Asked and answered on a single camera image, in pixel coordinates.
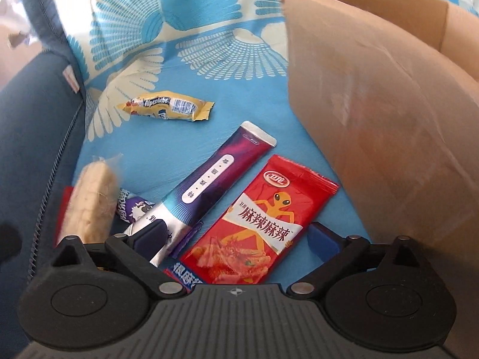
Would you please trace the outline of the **small purple candy packet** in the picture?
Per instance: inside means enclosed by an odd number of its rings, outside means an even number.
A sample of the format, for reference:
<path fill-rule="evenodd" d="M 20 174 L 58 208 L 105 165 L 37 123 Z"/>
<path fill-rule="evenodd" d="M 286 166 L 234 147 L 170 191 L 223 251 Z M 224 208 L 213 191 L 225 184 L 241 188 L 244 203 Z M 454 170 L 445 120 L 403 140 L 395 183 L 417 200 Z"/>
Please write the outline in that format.
<path fill-rule="evenodd" d="M 155 203 L 152 203 L 139 195 L 131 193 L 125 189 L 120 189 L 116 214 L 121 220 L 132 224 L 152 209 L 154 205 Z"/>

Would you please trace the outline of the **puffed rice bar packet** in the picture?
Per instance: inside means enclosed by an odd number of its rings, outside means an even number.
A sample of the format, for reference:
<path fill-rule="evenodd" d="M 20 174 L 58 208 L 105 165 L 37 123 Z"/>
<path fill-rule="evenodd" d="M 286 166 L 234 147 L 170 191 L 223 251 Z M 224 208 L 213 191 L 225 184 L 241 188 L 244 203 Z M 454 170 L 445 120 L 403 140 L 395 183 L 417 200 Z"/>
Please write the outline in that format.
<path fill-rule="evenodd" d="M 119 198 L 121 159 L 120 154 L 96 157 L 83 167 L 66 205 L 57 242 L 73 235 L 84 244 L 106 241 Z"/>

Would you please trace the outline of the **red spicy snack packet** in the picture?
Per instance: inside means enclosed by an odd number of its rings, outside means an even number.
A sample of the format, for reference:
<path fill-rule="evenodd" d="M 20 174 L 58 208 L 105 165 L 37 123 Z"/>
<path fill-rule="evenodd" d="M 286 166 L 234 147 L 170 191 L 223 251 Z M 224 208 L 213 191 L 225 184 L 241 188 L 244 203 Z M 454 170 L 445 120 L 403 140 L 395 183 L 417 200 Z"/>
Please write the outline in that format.
<path fill-rule="evenodd" d="M 261 283 L 338 189 L 327 177 L 273 155 L 233 204 L 165 272 L 187 290 L 198 284 Z"/>

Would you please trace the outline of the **yellow Alpenliebe candy pack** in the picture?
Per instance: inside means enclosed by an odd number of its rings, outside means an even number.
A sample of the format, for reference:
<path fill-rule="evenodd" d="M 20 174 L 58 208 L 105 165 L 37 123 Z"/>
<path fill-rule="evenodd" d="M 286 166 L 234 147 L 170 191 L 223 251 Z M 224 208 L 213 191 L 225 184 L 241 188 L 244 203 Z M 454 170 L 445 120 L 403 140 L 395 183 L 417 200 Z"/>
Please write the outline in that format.
<path fill-rule="evenodd" d="M 171 91 L 140 95 L 116 105 L 117 109 L 130 115 L 186 121 L 207 121 L 213 107 L 212 101 Z"/>

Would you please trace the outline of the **dark red square snack packet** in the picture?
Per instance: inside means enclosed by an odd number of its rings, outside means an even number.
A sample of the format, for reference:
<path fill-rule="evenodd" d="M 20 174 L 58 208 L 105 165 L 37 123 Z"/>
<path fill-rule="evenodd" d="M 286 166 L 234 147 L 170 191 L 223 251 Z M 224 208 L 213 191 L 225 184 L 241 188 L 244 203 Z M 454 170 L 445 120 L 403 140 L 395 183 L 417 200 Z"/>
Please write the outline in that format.
<path fill-rule="evenodd" d="M 55 236 L 54 236 L 55 245 L 58 245 L 58 243 L 61 241 L 60 233 L 62 231 L 64 216 L 65 216 L 67 207 L 69 205 L 69 201 L 72 196 L 73 189 L 74 187 L 72 185 L 66 186 L 63 189 L 63 196 L 58 209 L 58 216 L 57 216 L 56 227 L 55 227 Z"/>

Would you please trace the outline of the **brown cardboard box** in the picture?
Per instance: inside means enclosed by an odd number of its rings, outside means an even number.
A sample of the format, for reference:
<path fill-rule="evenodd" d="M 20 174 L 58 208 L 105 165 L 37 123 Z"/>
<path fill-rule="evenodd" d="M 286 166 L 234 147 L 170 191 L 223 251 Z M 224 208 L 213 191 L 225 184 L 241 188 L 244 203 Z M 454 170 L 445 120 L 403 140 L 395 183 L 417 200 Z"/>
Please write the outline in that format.
<path fill-rule="evenodd" d="M 282 0 L 293 112 L 369 236 L 425 248 L 478 356 L 478 18 L 445 0 Z"/>

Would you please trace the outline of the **blue fan-pattern sofa cover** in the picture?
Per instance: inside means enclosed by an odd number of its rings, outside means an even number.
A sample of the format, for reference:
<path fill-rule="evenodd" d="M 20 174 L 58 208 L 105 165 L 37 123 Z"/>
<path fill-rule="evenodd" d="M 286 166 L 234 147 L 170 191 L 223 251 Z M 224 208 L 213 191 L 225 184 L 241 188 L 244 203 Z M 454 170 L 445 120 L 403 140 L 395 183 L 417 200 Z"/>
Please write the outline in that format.
<path fill-rule="evenodd" d="M 445 0 L 478 18 L 478 0 Z M 339 185 L 313 221 L 342 235 L 368 234 L 340 179 L 292 110 L 287 28 L 282 0 L 54 0 L 68 43 L 80 62 L 87 96 L 84 144 L 77 168 L 120 154 L 121 189 L 159 203 L 250 121 L 277 140 L 197 223 L 218 220 L 278 155 Z M 116 105 L 171 91 L 212 101 L 207 121 L 130 115 Z M 258 284 L 289 286 L 323 264 L 307 243 L 309 226 Z"/>

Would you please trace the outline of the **grey sheet on backrest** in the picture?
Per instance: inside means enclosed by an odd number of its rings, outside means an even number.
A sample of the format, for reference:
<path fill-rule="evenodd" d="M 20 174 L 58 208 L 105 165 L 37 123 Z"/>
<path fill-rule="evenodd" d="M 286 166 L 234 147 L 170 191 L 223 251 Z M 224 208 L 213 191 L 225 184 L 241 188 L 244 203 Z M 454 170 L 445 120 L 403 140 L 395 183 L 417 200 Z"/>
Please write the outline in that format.
<path fill-rule="evenodd" d="M 7 44 L 11 49 L 38 42 L 22 0 L 1 0 L 0 8 L 1 27 L 7 30 Z"/>

